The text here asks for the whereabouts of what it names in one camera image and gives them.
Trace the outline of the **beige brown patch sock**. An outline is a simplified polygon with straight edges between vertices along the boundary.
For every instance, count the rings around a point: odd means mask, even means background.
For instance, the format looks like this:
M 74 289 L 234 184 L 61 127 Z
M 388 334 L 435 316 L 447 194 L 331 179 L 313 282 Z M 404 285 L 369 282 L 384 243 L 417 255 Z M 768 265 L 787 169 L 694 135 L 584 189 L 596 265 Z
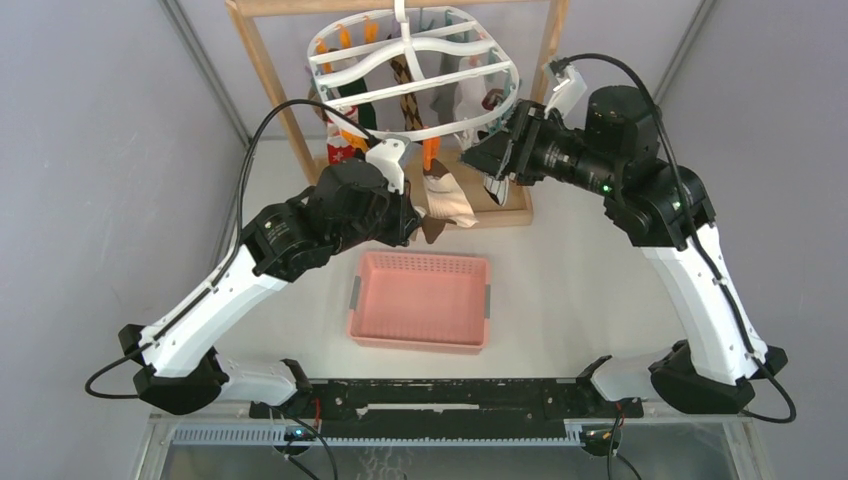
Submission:
M 478 223 L 474 210 L 455 176 L 437 159 L 423 168 L 426 207 L 416 207 L 422 217 L 425 241 L 434 244 L 447 225 L 471 228 Z

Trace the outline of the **white round clip hanger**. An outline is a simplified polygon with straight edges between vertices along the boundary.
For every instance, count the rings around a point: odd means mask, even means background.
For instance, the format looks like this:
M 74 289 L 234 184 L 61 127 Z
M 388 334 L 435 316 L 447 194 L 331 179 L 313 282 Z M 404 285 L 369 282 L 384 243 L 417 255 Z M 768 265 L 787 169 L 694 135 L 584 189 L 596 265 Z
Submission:
M 443 54 L 459 58 L 456 73 L 438 74 Z M 390 67 L 390 60 L 399 55 L 406 57 L 412 76 L 405 85 L 396 83 Z M 455 137 L 473 124 L 438 122 L 430 109 L 438 86 L 458 86 L 460 80 L 483 76 L 488 90 L 483 106 L 489 113 L 479 120 L 490 132 L 513 107 L 521 85 L 517 66 L 494 36 L 470 13 L 453 6 L 408 8 L 397 1 L 389 9 L 347 16 L 320 30 L 309 42 L 306 57 L 321 102 L 339 112 L 348 113 L 362 103 L 374 109 L 400 107 L 402 94 L 415 93 L 422 130 L 405 131 L 405 126 L 385 120 L 371 131 L 377 137 L 399 135 L 415 142 Z M 368 92 L 342 98 L 337 88 L 360 78 Z

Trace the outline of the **pink plastic basket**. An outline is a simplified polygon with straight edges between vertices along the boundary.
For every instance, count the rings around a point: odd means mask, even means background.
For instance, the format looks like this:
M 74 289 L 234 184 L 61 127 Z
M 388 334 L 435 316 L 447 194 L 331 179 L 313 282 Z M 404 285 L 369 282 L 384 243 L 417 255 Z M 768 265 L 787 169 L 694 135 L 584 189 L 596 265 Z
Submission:
M 366 252 L 347 335 L 363 347 L 477 355 L 489 340 L 490 277 L 483 257 Z

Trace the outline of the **black white striped sock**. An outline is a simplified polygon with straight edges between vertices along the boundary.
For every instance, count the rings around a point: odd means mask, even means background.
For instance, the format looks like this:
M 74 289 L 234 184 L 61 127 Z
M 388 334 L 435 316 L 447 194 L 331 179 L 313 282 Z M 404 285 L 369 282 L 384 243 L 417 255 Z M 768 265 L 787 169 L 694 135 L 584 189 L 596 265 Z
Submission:
M 498 180 L 493 176 L 483 175 L 483 187 L 498 206 L 506 205 L 509 199 L 509 181 L 507 179 Z

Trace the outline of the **red christmas sock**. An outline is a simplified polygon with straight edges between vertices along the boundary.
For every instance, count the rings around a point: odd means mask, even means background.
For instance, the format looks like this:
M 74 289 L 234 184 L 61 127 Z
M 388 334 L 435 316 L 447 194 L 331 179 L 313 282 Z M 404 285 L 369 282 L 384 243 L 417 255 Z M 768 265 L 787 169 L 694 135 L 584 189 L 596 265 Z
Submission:
M 341 163 L 347 158 L 353 158 L 356 151 L 364 146 L 361 137 L 340 129 L 336 124 L 326 124 L 326 152 L 330 165 Z

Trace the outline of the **brown argyle sock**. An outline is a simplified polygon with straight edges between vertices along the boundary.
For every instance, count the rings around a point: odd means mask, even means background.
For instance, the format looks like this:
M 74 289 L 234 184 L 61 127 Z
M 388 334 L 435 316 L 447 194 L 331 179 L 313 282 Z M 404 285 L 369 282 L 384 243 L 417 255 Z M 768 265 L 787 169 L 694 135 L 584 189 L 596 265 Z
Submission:
M 412 82 L 411 72 L 403 55 L 396 56 L 390 60 L 393 77 L 398 85 Z M 404 118 L 405 131 L 418 131 L 424 128 L 419 104 L 415 93 L 406 93 L 400 96 L 400 109 Z

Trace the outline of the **dark green sock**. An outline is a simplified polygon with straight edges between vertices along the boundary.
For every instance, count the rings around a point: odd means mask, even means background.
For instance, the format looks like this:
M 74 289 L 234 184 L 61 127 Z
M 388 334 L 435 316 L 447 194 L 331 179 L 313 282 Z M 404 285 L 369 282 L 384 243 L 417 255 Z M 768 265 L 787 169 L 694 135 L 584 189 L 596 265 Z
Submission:
M 347 98 L 367 93 L 368 87 L 365 79 L 360 78 L 348 84 L 339 86 L 337 90 L 342 98 Z M 373 105 L 371 103 L 357 104 L 356 109 L 358 122 L 366 129 L 375 130 L 377 128 L 377 118 Z

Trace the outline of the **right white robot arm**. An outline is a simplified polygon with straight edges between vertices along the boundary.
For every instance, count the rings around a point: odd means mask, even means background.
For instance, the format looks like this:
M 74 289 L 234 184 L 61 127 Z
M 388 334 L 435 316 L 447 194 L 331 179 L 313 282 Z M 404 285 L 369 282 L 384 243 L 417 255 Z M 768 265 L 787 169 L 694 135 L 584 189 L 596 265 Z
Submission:
M 763 341 L 745 313 L 706 188 L 661 152 L 660 119 L 651 97 L 626 85 L 594 91 L 579 129 L 522 100 L 460 160 L 494 180 L 531 186 L 551 178 L 600 196 L 672 300 L 684 338 L 655 355 L 592 363 L 577 391 L 584 412 L 602 416 L 617 401 L 657 398 L 685 414 L 744 415 L 755 382 L 774 381 L 787 354 Z

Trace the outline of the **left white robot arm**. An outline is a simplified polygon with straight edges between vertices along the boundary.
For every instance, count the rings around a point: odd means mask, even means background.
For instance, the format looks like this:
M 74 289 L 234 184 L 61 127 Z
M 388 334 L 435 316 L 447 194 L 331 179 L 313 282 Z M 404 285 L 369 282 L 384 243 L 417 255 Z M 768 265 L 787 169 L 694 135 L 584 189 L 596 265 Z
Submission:
M 305 414 L 312 385 L 293 359 L 251 366 L 226 359 L 215 342 L 255 306 L 332 256 L 368 241 L 406 246 L 420 226 L 397 161 L 348 159 L 316 185 L 264 207 L 240 232 L 230 260 L 161 320 L 127 325 L 119 340 L 139 364 L 137 397 L 174 415 L 216 401 L 277 406 Z

